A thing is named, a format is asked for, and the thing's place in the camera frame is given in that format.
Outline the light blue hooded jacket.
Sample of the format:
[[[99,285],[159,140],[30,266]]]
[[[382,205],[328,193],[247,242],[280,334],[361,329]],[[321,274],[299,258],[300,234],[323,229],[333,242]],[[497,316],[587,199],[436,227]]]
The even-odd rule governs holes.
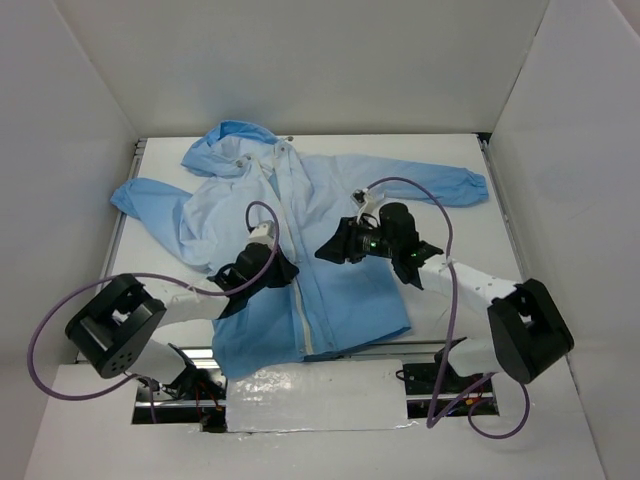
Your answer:
[[[380,181],[388,197],[471,207],[489,197],[465,168],[367,155],[303,155],[269,130],[225,121],[197,140],[183,166],[203,178],[194,192],[152,179],[124,183],[111,201],[139,220],[182,263],[214,273],[233,261],[247,225],[276,217],[280,245],[299,272],[214,324],[213,353],[239,379],[277,364],[320,359],[407,332],[410,320],[388,263],[336,265],[316,257],[339,221],[354,216],[352,193]]]

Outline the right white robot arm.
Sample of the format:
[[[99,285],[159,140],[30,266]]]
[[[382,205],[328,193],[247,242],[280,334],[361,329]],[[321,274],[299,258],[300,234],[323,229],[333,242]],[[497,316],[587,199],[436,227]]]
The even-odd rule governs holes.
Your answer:
[[[489,338],[454,341],[446,360],[436,365],[442,389],[457,391],[471,375],[493,372],[529,384],[574,348],[573,335],[542,282],[516,283],[453,260],[420,239],[402,203],[380,209],[371,200],[358,205],[356,216],[340,219],[317,258],[336,264],[367,256],[388,259],[402,283],[455,298],[489,324]]]

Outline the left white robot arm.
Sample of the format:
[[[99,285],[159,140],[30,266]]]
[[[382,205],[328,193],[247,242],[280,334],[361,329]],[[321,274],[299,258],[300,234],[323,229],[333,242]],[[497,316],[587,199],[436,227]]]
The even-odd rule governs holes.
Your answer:
[[[211,296],[192,287],[161,300],[152,297],[133,275],[117,275],[72,317],[65,335],[103,379],[128,373],[147,384],[159,384],[176,399],[193,395],[200,387],[211,392],[208,374],[182,350],[152,339],[156,329],[190,320],[228,318],[247,307],[261,290],[286,287],[298,273],[281,251],[249,243],[233,263],[206,279],[215,286]]]

